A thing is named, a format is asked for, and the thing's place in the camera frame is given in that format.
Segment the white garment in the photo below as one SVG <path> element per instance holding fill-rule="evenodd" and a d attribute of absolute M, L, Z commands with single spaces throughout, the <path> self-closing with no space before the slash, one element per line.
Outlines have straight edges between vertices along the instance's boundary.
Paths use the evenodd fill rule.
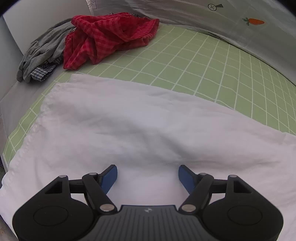
<path fill-rule="evenodd" d="M 128 81 L 73 74 L 45 97 L 2 180 L 1 216 L 60 175 L 109 165 L 115 205 L 180 205 L 178 167 L 217 179 L 238 175 L 275 205 L 280 240 L 295 240 L 295 136 L 205 99 Z"/>

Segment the blue plaid garment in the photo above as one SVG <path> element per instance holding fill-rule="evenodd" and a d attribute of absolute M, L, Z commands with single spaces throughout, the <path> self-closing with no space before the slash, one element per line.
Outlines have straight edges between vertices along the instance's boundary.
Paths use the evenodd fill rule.
<path fill-rule="evenodd" d="M 62 62 L 63 62 L 62 56 L 54 59 L 52 62 L 49 62 L 47 60 L 43 64 L 35 68 L 30 74 L 30 77 L 33 80 L 42 82 L 45 79 L 47 79 L 53 73 L 56 67 L 58 67 Z"/>

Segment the red checked garment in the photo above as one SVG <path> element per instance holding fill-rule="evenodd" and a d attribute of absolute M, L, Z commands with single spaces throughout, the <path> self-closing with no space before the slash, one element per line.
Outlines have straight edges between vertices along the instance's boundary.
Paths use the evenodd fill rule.
<path fill-rule="evenodd" d="M 159 27 L 159 19 L 130 13 L 77 15 L 71 23 L 76 28 L 65 38 L 63 68 L 66 70 L 77 70 L 87 61 L 98 64 L 116 51 L 147 46 Z"/>

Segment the grey crumpled garment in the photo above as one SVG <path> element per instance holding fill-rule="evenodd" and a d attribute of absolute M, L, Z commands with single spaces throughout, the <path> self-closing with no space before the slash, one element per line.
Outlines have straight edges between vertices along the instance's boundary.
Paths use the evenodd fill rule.
<path fill-rule="evenodd" d="M 31 42 L 18 67 L 17 81 L 29 83 L 33 80 L 30 74 L 35 68 L 47 60 L 52 62 L 60 56 L 63 57 L 65 38 L 73 30 L 75 26 L 71 23 L 71 19 L 66 19 L 50 27 Z"/>

